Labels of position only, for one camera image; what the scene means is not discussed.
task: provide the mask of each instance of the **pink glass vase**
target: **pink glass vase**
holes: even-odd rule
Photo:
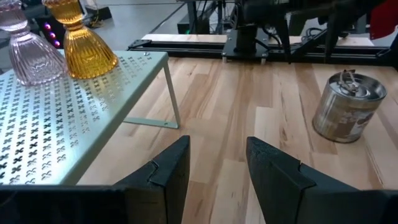
[[[65,58],[30,32],[19,0],[0,0],[0,29],[10,32],[9,56],[22,85],[39,85],[67,74]]]

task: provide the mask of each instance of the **black metal frame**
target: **black metal frame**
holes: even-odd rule
[[[257,44],[257,52],[253,54],[229,54],[234,52],[235,39],[231,31],[225,43],[222,42],[170,42],[136,40],[128,50],[134,51],[162,51],[167,52],[171,57],[194,57],[194,58],[226,58],[238,60],[260,60],[266,58],[270,62],[293,62],[293,63],[330,63],[348,65],[374,65],[392,66],[398,68],[396,58],[398,57],[398,38],[393,41],[390,47],[372,46],[336,46],[328,60],[324,58],[325,46],[319,45],[323,42],[324,34],[314,39],[292,44],[292,55],[289,59],[285,57],[284,51],[276,44],[269,44],[269,50],[263,55],[265,48]],[[266,37],[262,31],[258,31],[257,39],[264,40]]]

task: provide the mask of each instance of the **amber glass vase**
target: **amber glass vase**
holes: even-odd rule
[[[73,78],[94,78],[112,70],[118,58],[105,42],[83,25],[78,0],[42,0],[54,17],[65,25],[63,41],[69,74]]]

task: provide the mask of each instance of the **pink light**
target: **pink light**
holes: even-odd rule
[[[47,29],[47,30],[51,30],[51,26],[50,26],[50,24],[48,24],[48,23],[45,23],[45,24],[44,24],[44,28]]]

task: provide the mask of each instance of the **wooden tabletop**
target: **wooden tabletop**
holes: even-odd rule
[[[219,42],[226,37],[144,38]],[[371,42],[350,38],[340,44]],[[256,136],[359,189],[398,189],[398,73],[393,68],[277,62],[259,65],[200,58],[171,58],[169,65],[182,128],[122,124],[81,184],[113,184],[181,135],[189,134],[191,173],[183,223],[264,223],[246,164],[248,136]],[[337,144],[316,134],[311,120],[326,80],[347,68],[377,78],[388,95],[359,141]],[[173,118],[163,73],[131,115]]]

